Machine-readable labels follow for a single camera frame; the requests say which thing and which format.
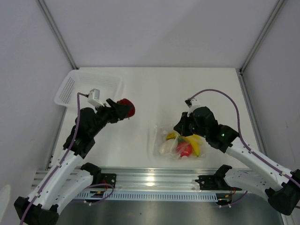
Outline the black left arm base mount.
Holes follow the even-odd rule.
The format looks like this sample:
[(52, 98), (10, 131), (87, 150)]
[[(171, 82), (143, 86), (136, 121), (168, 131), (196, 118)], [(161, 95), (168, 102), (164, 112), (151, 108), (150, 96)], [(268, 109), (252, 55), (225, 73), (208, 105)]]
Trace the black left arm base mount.
[(115, 173), (102, 173), (93, 181), (93, 184), (97, 184), (97, 188), (111, 189), (115, 188), (117, 180), (117, 174)]

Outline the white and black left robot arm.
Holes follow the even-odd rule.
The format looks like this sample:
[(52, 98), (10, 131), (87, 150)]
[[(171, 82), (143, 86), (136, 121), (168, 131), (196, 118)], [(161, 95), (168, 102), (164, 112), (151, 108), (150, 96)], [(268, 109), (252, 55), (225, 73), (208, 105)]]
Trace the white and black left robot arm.
[(18, 197), (14, 203), (20, 224), (54, 225), (63, 209), (86, 188), (114, 189), (103, 181), (101, 168), (85, 163), (74, 179), (71, 172), (84, 160), (95, 144), (95, 136), (109, 123), (117, 123), (135, 114), (135, 107), (124, 98), (96, 109), (77, 108), (75, 126), (63, 145), (56, 164), (48, 171), (38, 186), (27, 196)]

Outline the yellow banana bunch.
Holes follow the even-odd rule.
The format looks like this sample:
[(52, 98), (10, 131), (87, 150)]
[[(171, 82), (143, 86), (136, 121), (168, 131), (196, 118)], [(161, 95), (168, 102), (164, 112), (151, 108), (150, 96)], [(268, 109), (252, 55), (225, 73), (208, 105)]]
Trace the yellow banana bunch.
[(192, 154), (191, 155), (193, 155), (194, 157), (200, 157), (200, 154), (201, 154), (200, 146), (202, 145), (202, 140), (201, 140), (200, 136), (198, 136), (198, 135), (181, 136), (175, 132), (172, 132), (166, 136), (165, 140), (175, 139), (176, 137), (178, 137), (178, 144), (181, 142), (190, 143), (192, 146)]

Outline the clear zip top bag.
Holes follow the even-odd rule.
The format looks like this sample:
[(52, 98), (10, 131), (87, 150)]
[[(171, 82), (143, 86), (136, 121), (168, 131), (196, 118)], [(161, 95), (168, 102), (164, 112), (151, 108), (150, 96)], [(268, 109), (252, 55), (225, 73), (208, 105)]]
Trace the clear zip top bag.
[(206, 156), (204, 140), (198, 135), (183, 136), (172, 125), (155, 125), (149, 135), (148, 151), (165, 160), (201, 160)]

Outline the red apple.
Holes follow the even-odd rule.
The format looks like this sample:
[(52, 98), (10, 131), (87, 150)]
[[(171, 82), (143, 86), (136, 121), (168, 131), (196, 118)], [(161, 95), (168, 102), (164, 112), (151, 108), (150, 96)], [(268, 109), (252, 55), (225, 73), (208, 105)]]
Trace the red apple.
[(187, 142), (180, 142), (176, 147), (176, 152), (180, 157), (189, 157), (192, 154), (192, 146)]

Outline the dark red mangosteen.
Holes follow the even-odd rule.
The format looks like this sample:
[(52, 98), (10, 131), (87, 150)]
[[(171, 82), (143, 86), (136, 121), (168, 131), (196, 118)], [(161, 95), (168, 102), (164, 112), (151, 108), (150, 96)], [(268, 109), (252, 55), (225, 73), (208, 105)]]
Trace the dark red mangosteen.
[(125, 110), (127, 112), (127, 114), (124, 117), (125, 119), (134, 116), (134, 114), (135, 114), (135, 106), (134, 106), (134, 104), (131, 101), (129, 101), (126, 98), (123, 98), (123, 99), (117, 101), (117, 104), (119, 104), (119, 105), (125, 105), (127, 107), (127, 109)]

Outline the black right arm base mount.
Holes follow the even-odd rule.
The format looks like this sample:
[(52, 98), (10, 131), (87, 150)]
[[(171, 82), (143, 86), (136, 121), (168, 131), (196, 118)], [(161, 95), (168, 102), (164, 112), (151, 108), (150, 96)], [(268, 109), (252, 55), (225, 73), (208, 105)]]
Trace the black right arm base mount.
[(241, 191), (241, 188), (231, 187), (225, 182), (224, 176), (216, 175), (199, 175), (195, 180), (199, 184), (201, 190), (220, 190), (220, 191), (230, 191), (236, 190)]

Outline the white radish with green top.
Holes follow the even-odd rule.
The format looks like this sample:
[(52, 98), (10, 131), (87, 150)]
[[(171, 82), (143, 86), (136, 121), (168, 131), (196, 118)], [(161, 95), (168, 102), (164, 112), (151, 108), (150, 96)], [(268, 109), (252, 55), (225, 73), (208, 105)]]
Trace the white radish with green top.
[(159, 148), (160, 155), (170, 155), (176, 152), (178, 145), (178, 137), (175, 139), (166, 140)]

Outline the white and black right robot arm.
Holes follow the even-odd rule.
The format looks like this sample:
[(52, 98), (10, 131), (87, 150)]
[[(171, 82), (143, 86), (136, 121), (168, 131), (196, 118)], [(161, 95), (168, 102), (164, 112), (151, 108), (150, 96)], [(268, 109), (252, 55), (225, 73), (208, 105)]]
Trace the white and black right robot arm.
[(239, 160), (258, 176), (238, 173), (228, 167), (225, 173), (214, 177), (219, 189), (237, 187), (266, 200), (272, 208), (284, 215), (291, 215), (300, 201), (300, 171), (291, 171), (254, 150), (233, 128), (219, 124), (207, 107), (198, 107), (183, 112), (173, 128), (182, 136), (198, 135), (214, 149)]

